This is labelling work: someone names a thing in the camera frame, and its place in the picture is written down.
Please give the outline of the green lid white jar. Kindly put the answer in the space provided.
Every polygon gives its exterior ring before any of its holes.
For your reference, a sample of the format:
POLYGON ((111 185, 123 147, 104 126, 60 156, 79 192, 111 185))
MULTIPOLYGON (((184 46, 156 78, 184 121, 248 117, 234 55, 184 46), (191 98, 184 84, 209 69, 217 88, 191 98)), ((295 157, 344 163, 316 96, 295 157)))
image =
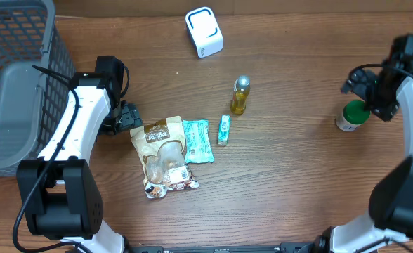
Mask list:
POLYGON ((364 101, 352 100, 336 116, 335 124, 342 131, 355 131, 369 119, 370 115, 371 112, 365 109, 364 101))

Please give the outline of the brown snack packet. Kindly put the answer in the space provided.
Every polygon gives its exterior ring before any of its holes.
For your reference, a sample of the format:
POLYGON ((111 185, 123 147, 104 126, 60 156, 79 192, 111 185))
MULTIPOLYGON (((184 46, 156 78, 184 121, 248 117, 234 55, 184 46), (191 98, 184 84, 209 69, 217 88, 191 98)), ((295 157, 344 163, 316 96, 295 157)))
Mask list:
POLYGON ((185 132, 181 117, 140 126, 130 130, 130 136, 143 166, 147 198, 163 198, 171 190, 199 187, 183 156, 185 132))

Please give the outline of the teal Kleenex tissue pack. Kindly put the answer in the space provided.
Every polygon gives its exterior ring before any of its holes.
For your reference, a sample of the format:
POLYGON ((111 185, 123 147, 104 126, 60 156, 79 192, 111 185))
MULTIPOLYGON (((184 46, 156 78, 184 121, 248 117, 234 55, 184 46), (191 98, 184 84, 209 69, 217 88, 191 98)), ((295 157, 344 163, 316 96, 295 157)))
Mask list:
POLYGON ((227 145, 230 135, 231 117, 230 115, 222 115, 218 127, 218 144, 227 145))

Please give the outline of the clear yellow liquid bottle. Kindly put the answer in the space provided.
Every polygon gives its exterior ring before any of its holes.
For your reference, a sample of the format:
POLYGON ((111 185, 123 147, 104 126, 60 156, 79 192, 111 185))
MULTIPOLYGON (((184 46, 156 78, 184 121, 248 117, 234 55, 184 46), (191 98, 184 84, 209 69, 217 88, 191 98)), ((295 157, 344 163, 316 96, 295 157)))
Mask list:
POLYGON ((250 89, 250 79, 248 76, 240 75, 235 80, 232 100, 230 102, 230 110, 233 114, 242 115, 244 113, 250 89))

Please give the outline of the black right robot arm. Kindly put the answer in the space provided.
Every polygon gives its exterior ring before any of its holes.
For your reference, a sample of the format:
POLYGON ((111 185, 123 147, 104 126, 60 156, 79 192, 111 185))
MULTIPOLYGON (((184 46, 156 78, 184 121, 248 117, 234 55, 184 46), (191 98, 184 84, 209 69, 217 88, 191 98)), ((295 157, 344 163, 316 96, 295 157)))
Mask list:
POLYGON ((301 252, 377 252, 392 244, 411 251, 406 243, 413 240, 413 34, 396 37, 378 67, 378 74, 372 64, 349 72, 341 90, 359 99, 344 107, 337 125, 358 127, 368 113, 388 122, 401 111, 405 158, 374 187, 364 214, 328 228, 301 252))

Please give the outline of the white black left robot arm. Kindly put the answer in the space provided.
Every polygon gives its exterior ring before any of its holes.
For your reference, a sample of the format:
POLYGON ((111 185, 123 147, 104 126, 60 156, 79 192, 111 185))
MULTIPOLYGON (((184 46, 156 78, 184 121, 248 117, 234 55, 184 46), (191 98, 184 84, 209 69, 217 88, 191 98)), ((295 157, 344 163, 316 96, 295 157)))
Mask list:
POLYGON ((22 207, 13 225, 13 245, 20 252, 18 230, 24 219, 31 234, 52 240, 45 252, 70 246, 73 252, 130 252, 127 238, 103 218, 103 201, 89 168, 99 135, 116 135, 143 124, 136 106, 127 103, 130 74, 114 56, 98 56, 95 70, 71 77, 39 67, 69 91, 58 126, 35 159, 22 160, 16 179, 22 207))

